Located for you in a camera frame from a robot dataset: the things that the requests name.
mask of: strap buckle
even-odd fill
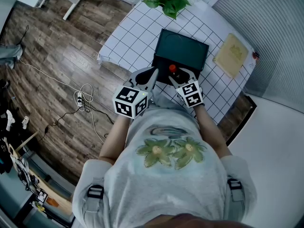
[[[242,189],[242,183],[234,178],[230,178],[228,180],[228,185],[230,187],[230,190],[237,190],[237,189]]]
[[[100,185],[94,185],[89,188],[86,194],[89,198],[103,199],[104,198],[104,187]]]

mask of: gray t-shirt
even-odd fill
[[[110,227],[128,228],[180,213],[223,219],[228,173],[189,114],[146,112],[132,123],[126,146],[114,166],[97,160],[85,164],[73,199],[73,212],[83,225],[107,227],[99,222],[106,218]],[[104,186],[109,215],[92,221],[81,191],[96,178]]]

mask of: sleeve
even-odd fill
[[[238,179],[243,186],[245,195],[245,216],[252,213],[256,205],[257,190],[251,179],[247,162],[240,157],[229,155],[220,159],[227,175]]]
[[[83,227],[86,227],[86,225],[84,223],[82,207],[87,190],[92,185],[94,179],[100,179],[103,181],[106,172],[111,167],[112,164],[100,160],[88,160],[84,164],[72,201],[73,214]]]

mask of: wooden floor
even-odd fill
[[[99,65],[96,58],[131,6],[120,0],[82,0],[64,21],[62,18],[70,5],[67,0],[49,0],[42,9],[34,9],[17,3],[1,40],[6,45],[18,43],[29,25],[22,41],[21,60],[74,88],[90,83],[94,87],[93,106],[115,120],[112,95],[130,72],[110,63]],[[30,66],[20,62],[13,70],[1,66],[0,74],[11,81],[7,98],[15,97],[13,104],[20,108],[22,118],[29,116],[29,130],[40,131],[37,139],[43,136],[48,124],[65,112],[77,109],[73,89]],[[250,106],[243,95],[239,96],[219,124],[226,139],[242,122]],[[94,112],[94,117],[96,130],[104,140],[112,124],[102,113]],[[59,174],[76,184],[86,160],[97,158],[101,147],[91,113],[78,111],[66,115],[58,126],[50,127],[36,152]]]

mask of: power plug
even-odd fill
[[[78,108],[83,107],[82,93],[81,92],[77,93],[77,105],[78,105]]]

